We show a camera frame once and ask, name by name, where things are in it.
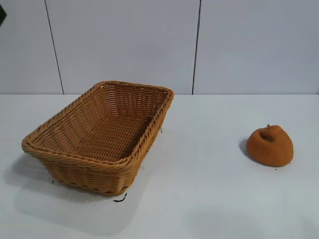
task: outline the white wall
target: white wall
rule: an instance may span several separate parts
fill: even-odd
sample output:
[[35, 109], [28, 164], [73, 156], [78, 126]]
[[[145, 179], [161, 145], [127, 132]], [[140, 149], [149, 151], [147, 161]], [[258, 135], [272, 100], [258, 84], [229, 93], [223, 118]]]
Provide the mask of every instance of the white wall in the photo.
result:
[[61, 94], [44, 1], [0, 3], [0, 94]]
[[319, 92], [318, 0], [203, 0], [195, 94]]
[[199, 0], [48, 0], [66, 94], [103, 80], [191, 94]]

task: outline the black mark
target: black mark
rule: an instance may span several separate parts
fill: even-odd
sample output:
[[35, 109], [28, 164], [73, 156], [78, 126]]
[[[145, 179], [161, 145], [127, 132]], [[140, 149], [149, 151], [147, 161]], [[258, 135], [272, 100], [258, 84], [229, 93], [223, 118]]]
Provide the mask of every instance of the black mark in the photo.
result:
[[0, 5], [0, 26], [3, 23], [6, 17], [6, 12], [4, 11], [3, 7]]
[[124, 196], [124, 198], [123, 198], [123, 199], [121, 199], [121, 200], [113, 200], [113, 202], [120, 203], [120, 202], [124, 201], [124, 200], [125, 200], [125, 198], [126, 198], [126, 195], [127, 195], [127, 193], [125, 194], [125, 196]]

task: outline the rectangular basket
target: rectangular basket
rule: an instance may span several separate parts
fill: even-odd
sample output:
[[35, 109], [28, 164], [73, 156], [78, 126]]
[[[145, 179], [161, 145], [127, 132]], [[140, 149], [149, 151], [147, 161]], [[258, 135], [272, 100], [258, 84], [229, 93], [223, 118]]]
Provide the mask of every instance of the rectangular basket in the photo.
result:
[[104, 81], [22, 141], [52, 177], [119, 195], [133, 183], [174, 98], [164, 87]]

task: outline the white table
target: white table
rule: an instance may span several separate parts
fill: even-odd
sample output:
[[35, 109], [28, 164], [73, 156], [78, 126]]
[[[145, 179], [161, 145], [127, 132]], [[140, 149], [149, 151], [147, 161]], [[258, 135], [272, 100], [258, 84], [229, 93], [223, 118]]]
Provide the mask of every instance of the white table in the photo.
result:
[[[319, 96], [175, 96], [121, 203], [52, 184], [21, 150], [24, 136], [76, 98], [0, 96], [0, 238], [319, 238]], [[242, 152], [268, 123], [295, 146], [277, 170]]]

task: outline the woven basket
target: woven basket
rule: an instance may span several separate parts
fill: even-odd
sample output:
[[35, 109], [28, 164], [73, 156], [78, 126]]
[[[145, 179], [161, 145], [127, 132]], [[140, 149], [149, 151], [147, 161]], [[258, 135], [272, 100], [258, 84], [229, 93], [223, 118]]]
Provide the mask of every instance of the woven basket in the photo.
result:
[[119, 195], [133, 183], [173, 97], [164, 87], [100, 82], [25, 137], [22, 149], [63, 184]]

